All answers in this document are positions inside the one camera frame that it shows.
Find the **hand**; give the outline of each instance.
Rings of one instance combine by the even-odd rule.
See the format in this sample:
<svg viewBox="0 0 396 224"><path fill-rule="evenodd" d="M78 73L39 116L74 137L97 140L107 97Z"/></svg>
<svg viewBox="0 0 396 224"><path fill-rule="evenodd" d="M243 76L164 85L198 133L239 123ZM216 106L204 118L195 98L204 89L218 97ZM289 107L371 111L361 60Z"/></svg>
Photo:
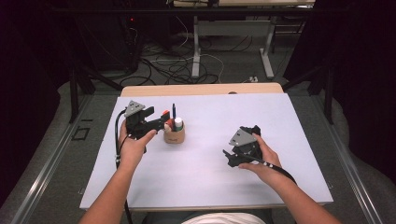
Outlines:
<svg viewBox="0 0 396 224"><path fill-rule="evenodd" d="M253 134L256 137L257 142L259 143L260 149L262 150L262 159L264 161L268 161L273 165L282 167L279 161L279 157L277 154L264 142L264 140L257 134ZM238 166L240 169L247 169L249 171L254 172L260 180L271 185L274 181L278 180L279 178L284 178L281 173L264 166L262 163L259 164L252 164L252 163L241 163Z"/></svg>
<svg viewBox="0 0 396 224"><path fill-rule="evenodd" d="M121 147L121 160L119 169L131 170L134 169L142 160L146 144L155 136L157 131L151 130L139 140L135 140L132 137L127 136L128 133L125 123L126 121L124 121L120 127L119 146Z"/></svg>

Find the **person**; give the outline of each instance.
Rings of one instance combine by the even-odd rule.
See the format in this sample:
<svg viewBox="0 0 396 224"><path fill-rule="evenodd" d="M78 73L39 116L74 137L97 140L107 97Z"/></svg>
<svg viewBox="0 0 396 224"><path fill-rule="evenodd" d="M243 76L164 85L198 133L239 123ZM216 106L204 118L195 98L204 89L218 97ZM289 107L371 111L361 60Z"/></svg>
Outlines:
<svg viewBox="0 0 396 224"><path fill-rule="evenodd" d="M120 223L123 206L134 171L143 157L146 144L156 133L155 130L152 130L139 140L134 140L127 135L125 121L122 123L119 137L120 166L79 223ZM262 150L262 158L265 161L281 167L277 154L267 146L259 135L254 134L254 136L257 138L260 149ZM241 163L238 167L254 172L262 182L269 185L289 208L297 223L340 223L336 217L317 204L294 182L281 173L261 163ZM184 220L184 223L235 223L236 220L239 220L236 221L237 223L265 223L262 220L258 220L258 217L259 216L254 216L254 214L250 215L244 213L206 213L201 216L195 216L190 220ZM151 219L150 217L147 218L146 223L151 224Z"/></svg>

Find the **gray carpet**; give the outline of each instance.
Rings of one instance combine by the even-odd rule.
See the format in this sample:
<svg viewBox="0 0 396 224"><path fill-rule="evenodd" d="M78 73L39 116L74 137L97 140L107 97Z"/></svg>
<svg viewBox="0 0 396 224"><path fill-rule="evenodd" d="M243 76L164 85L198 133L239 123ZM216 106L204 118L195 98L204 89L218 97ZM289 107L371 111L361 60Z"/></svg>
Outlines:
<svg viewBox="0 0 396 224"><path fill-rule="evenodd" d="M217 49L230 49L235 46L235 43L239 43L241 39L243 38L217 37L211 39L210 44L212 49L214 47ZM285 36L277 39L276 52L270 54L274 73L277 74L276 82L282 83L285 81L282 79L282 74L297 40L298 37L296 38L295 36ZM243 82L250 76L257 76L260 82L267 82L270 80L264 75L259 52L257 51L258 46L261 45L260 41L255 42L253 40L248 50L240 52L210 52L212 56L219 60L207 56L203 57L202 62L208 73L217 75L221 73L220 80L223 83ZM141 65L134 76L147 76L148 73L149 69ZM164 84L167 79L156 73L151 78L155 80L156 84ZM134 85L136 82L141 81L142 79L138 78L128 79L124 84ZM38 203L35 204L35 209L28 216L28 223L76 223L84 213L78 208L82 198L82 192L80 191L88 183L97 151L113 109L112 106L115 104L116 97L120 94L99 81L94 81L94 84L97 92L94 96L88 97L90 102L77 120L77 129L73 132L75 135L71 136L70 141L67 141L64 154L60 158L50 182L45 186L46 188L40 195ZM306 85L303 83L290 90L289 94L307 139L317 157L319 167L325 179L332 186L331 193L334 203L327 204L325 207L344 223L367 223L368 221L357 201L354 189L351 187L340 165L334 150L334 141L330 138L328 130L325 128L320 111L314 106L313 97L306 94L305 88ZM43 164L58 146L64 130L67 128L67 122L70 118L70 98L67 84L62 86L59 92L62 95L62 101L55 119L51 123L46 136L19 184L1 208L1 223L11 223L30 188L39 176ZM342 108L338 104L334 104L333 111L333 115L336 117L333 119L337 132L347 145L348 130L347 123L342 115ZM78 140L79 138L84 138L85 133L87 133L86 139ZM395 186L385 176L364 162L356 159L354 161L361 174L361 179L368 189L368 194L373 196L373 204L381 215L383 223L394 223L396 220L393 214L393 211L396 211L394 204L394 199L396 199ZM143 215L134 214L134 223L140 223ZM287 209L275 209L274 220L278 224L293 223Z"/></svg>

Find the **desk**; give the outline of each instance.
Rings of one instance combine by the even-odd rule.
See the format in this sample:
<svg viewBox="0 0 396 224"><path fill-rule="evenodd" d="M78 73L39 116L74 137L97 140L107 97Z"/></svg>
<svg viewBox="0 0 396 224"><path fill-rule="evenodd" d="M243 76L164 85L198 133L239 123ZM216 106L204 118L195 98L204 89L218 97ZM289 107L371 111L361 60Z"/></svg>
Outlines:
<svg viewBox="0 0 396 224"><path fill-rule="evenodd" d="M205 7L206 3L174 1L175 7ZM219 0L219 7L281 7L314 5L315 0ZM254 35L265 36L264 48L260 49L262 64L267 78L274 78L274 72L268 58L276 17L270 21L198 21L194 17L194 59L192 64L192 77L199 76L199 62L201 49L199 48L200 35Z"/></svg>
<svg viewBox="0 0 396 224"><path fill-rule="evenodd" d="M289 96L275 83L248 83L125 88L115 105L80 208L91 206L116 170L114 122L132 99L155 107L147 120L157 119L175 103L177 115L186 123L186 139L180 145L166 144L160 131L148 143L128 194L131 210L284 206L255 174L228 166L222 153L223 149L231 152L228 142L240 126L255 124L262 128L263 138L300 188L318 203L332 202Z"/></svg>

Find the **white table surface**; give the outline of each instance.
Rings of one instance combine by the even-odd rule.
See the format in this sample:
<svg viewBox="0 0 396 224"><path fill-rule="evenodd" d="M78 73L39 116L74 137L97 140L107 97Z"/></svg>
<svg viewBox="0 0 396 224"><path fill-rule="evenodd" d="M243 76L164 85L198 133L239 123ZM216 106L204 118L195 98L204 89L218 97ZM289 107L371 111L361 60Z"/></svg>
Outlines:
<svg viewBox="0 0 396 224"><path fill-rule="evenodd" d="M262 137L278 153L282 166L318 203L332 195L286 93L119 97L99 149L80 208L87 209L116 170L114 124L130 100L158 119L172 104L186 124L183 144L163 141L160 131L147 145L128 194L135 211L199 210L283 206L277 194L253 173L231 168L222 153L240 126L262 129Z"/></svg>

